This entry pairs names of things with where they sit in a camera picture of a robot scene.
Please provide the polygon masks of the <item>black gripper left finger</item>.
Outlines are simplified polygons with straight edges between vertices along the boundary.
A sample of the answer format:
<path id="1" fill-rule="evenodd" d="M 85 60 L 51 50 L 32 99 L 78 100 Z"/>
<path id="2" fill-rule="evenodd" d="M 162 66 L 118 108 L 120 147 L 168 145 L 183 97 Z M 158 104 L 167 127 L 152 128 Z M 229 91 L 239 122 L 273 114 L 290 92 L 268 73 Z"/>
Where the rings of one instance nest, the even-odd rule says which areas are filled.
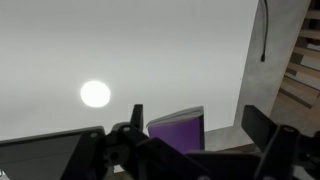
<path id="1" fill-rule="evenodd" d="M 134 180 L 197 180 L 199 164 L 159 138 L 141 130 L 143 106 L 135 105 L 129 122 L 109 134 L 84 131 L 60 180 L 104 180 L 120 165 Z"/>

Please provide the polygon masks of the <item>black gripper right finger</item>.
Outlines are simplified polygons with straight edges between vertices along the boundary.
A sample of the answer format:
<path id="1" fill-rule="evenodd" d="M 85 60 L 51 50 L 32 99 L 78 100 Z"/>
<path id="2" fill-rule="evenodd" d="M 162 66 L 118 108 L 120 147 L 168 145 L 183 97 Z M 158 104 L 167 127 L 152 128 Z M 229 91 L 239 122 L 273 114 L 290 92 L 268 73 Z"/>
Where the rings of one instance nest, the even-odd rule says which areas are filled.
<path id="1" fill-rule="evenodd" d="M 254 105 L 246 105 L 241 127 L 262 152 L 256 180 L 297 180 L 294 167 L 302 167 L 320 180 L 320 139 L 303 135 L 298 129 L 276 124 Z"/>

